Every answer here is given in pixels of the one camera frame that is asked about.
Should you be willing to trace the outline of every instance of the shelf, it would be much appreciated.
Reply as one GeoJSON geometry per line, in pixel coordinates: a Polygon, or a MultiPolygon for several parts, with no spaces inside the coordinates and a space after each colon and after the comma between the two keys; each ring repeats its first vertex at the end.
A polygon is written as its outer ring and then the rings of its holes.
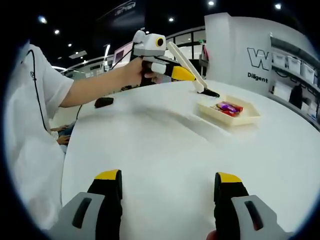
{"type": "Polygon", "coordinates": [[[277,49],[281,49],[286,51],[290,54],[295,55],[296,57],[302,59],[303,61],[307,62],[308,64],[312,65],[316,69],[320,70],[320,61],[310,53],[302,50],[301,48],[291,44],[290,42],[284,41],[280,38],[270,36],[271,39],[271,46],[277,49]]]}
{"type": "Polygon", "coordinates": [[[304,85],[308,89],[310,89],[310,91],[313,92],[316,97],[320,97],[320,89],[317,87],[317,85],[310,83],[308,80],[306,80],[303,76],[296,73],[295,71],[291,71],[288,68],[285,68],[283,66],[279,66],[274,63],[272,63],[272,69],[274,69],[277,72],[280,72],[282,74],[286,74],[288,77],[291,77],[291,78],[297,80],[302,85],[304,85]]]}
{"type": "Polygon", "coordinates": [[[297,108],[296,106],[292,105],[290,102],[276,96],[273,95],[272,93],[268,93],[267,97],[269,99],[274,100],[275,102],[287,107],[288,109],[292,110],[293,112],[295,112],[296,114],[300,115],[301,117],[303,117],[305,120],[307,120],[312,126],[315,127],[315,129],[317,129],[320,132],[320,124],[317,123],[316,120],[313,120],[309,115],[307,115],[305,112],[301,111],[301,109],[297,108]]]}

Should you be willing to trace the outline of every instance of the white t-shirt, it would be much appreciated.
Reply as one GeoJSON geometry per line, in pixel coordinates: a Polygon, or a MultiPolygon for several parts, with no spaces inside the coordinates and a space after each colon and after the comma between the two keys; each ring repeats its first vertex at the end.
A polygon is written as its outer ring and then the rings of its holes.
{"type": "MultiPolygon", "coordinates": [[[[46,128],[50,131],[49,118],[53,118],[74,81],[53,69],[40,48],[30,45],[29,49],[34,51],[39,100],[46,128]]],[[[6,92],[5,150],[13,183],[27,211],[40,228],[49,229],[62,208],[65,154],[43,126],[31,77],[34,71],[32,53],[21,60],[6,92]]]]}

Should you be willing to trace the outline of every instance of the white round table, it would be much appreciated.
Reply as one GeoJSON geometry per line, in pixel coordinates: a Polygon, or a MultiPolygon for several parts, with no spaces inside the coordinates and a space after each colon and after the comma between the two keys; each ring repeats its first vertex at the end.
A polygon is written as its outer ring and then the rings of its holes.
{"type": "Polygon", "coordinates": [[[210,98],[191,82],[114,94],[113,105],[79,116],[62,177],[62,202],[86,192],[96,175],[121,169],[120,239],[205,240],[214,230],[214,179],[242,179],[296,231],[320,188],[320,133],[286,107],[256,93],[215,81],[211,90],[254,104],[258,124],[226,128],[201,118],[197,102],[210,98]]]}

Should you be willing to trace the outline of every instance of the ceiling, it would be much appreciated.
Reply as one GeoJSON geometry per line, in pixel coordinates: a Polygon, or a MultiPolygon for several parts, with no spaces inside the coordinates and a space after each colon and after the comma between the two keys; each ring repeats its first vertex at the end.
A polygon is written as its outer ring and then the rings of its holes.
{"type": "Polygon", "coordinates": [[[106,44],[111,44],[109,53],[113,53],[129,42],[136,31],[134,28],[139,26],[139,24],[133,25],[133,21],[143,20],[145,30],[168,36],[203,26],[205,15],[228,12],[231,16],[269,19],[290,26],[307,35],[318,49],[317,44],[320,39],[313,29],[318,10],[307,4],[311,2],[308,0],[303,1],[303,4],[301,1],[281,0],[280,11],[275,10],[276,2],[272,0],[214,0],[214,6],[208,5],[209,0],[135,1],[141,8],[139,16],[135,16],[136,19],[130,16],[127,21],[112,22],[114,25],[117,24],[117,28],[126,27],[122,28],[122,32],[109,28],[110,21],[105,18],[108,16],[106,13],[127,0],[93,1],[91,4],[85,1],[83,5],[79,5],[79,2],[78,5],[74,5],[67,1],[63,4],[37,5],[30,12],[34,23],[31,43],[42,49],[52,65],[68,68],[83,60],[103,56],[106,44]],[[38,16],[44,16],[47,24],[40,23],[38,16]],[[174,22],[169,22],[169,17],[174,17],[174,22]],[[55,35],[55,30],[59,30],[58,35],[55,35]],[[81,51],[87,53],[83,59],[69,58],[75,52],[81,51]]]}

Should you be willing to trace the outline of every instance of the tray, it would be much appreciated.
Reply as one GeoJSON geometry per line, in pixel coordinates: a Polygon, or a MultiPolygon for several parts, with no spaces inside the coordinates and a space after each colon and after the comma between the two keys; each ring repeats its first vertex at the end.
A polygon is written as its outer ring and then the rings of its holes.
{"type": "Polygon", "coordinates": [[[239,98],[230,95],[220,95],[219,99],[215,100],[202,100],[198,102],[199,111],[209,115],[210,117],[217,119],[229,126],[238,126],[246,124],[255,124],[261,118],[259,112],[253,106],[252,103],[241,100],[239,98]],[[243,107],[243,111],[238,116],[229,116],[219,110],[213,109],[212,106],[221,102],[230,102],[243,107]]]}

